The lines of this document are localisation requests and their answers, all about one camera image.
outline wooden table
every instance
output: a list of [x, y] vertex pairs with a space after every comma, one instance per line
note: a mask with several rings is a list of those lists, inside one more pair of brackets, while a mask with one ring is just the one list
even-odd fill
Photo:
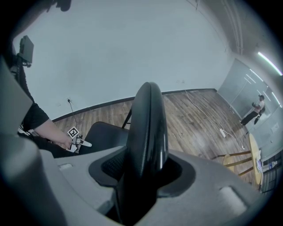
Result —
[[[256, 184], [259, 185], [261, 181], [261, 173], [258, 172], [257, 167], [256, 167], [256, 157], [258, 155], [259, 149], [258, 149], [256, 140], [252, 134], [249, 134], [249, 144], [251, 146], [250, 151], [243, 151], [243, 152], [238, 152], [238, 153], [233, 153], [233, 154], [222, 154], [222, 155], [219, 155], [218, 157], [221, 157], [221, 156], [224, 157], [223, 165], [226, 166], [228, 169], [230, 169], [233, 172], [234, 172], [234, 166], [245, 163], [245, 162], [252, 161], [252, 167], [238, 175], [242, 176], [253, 170]], [[252, 156], [244, 160], [232, 163], [232, 158], [231, 158], [232, 156], [242, 155], [242, 154], [252, 154]]]

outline wooden floor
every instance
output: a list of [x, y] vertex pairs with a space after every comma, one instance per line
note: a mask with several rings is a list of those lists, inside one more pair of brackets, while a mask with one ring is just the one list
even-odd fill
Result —
[[[217, 126], [233, 135], [236, 140], [230, 135], [223, 138], [218, 127], [192, 104], [185, 92], [181, 92], [163, 96], [169, 148], [207, 159], [213, 159], [219, 154], [239, 152], [239, 145], [242, 145], [243, 135], [247, 130], [240, 125], [240, 118], [230, 111], [229, 105], [222, 97], [213, 90], [191, 91], [188, 92], [188, 95]], [[98, 121], [121, 127], [131, 104], [132, 101], [128, 101], [77, 114], [75, 115], [78, 122], [77, 128], [85, 137], [92, 124]], [[67, 132], [76, 125], [76, 122], [73, 117], [69, 117], [55, 124], [62, 131]], [[244, 146], [245, 151], [250, 150], [248, 136], [244, 140]], [[250, 156], [246, 154], [233, 158], [236, 162]], [[213, 161], [222, 164], [223, 157], [213, 159]], [[250, 167], [252, 167], [252, 162], [235, 166], [235, 173], [241, 173]], [[257, 187], [252, 171], [241, 178]]]

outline white shirt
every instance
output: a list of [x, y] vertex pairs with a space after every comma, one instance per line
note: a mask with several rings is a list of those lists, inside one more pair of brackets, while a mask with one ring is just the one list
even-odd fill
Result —
[[253, 111], [255, 111], [256, 113], [259, 113], [260, 110], [262, 110], [262, 108], [264, 107], [264, 101], [260, 101], [259, 106], [260, 106], [260, 109], [254, 108]]

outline ceiling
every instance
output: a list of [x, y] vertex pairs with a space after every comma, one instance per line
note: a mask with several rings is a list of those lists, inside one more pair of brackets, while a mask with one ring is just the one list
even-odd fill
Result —
[[280, 71], [282, 54], [272, 32], [261, 18], [241, 0], [195, 0], [216, 16], [233, 52], [248, 57], [275, 83], [283, 87], [283, 76], [258, 55], [263, 53]]

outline person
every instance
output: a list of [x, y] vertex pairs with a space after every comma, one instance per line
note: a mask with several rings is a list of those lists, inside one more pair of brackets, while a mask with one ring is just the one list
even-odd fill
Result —
[[[10, 68], [11, 73], [16, 76], [16, 65], [14, 64], [13, 57], [15, 55], [15, 49], [12, 42], [9, 43], [8, 51], [4, 55], [6, 63]], [[21, 66], [20, 74], [17, 75], [17, 82], [26, 93], [26, 95], [32, 100], [32, 105], [29, 108], [27, 114], [25, 115], [22, 125], [19, 128], [18, 135], [27, 139], [31, 139], [39, 149], [50, 151], [54, 158], [74, 156], [75, 153], [67, 151], [66, 149], [60, 147], [57, 144], [51, 143], [49, 140], [56, 143], [62, 144], [65, 148], [69, 148], [72, 139], [69, 135], [62, 132], [52, 120], [47, 116], [47, 114], [35, 103], [33, 97], [31, 96], [28, 87], [26, 75]], [[33, 136], [28, 131], [33, 129], [40, 136]]]
[[248, 114], [242, 121], [240, 121], [242, 125], [246, 125], [249, 121], [251, 121], [254, 117], [256, 117], [260, 113], [260, 110], [263, 109], [264, 96], [260, 95], [259, 97], [260, 97], [259, 105], [253, 103], [254, 110], [250, 114]]

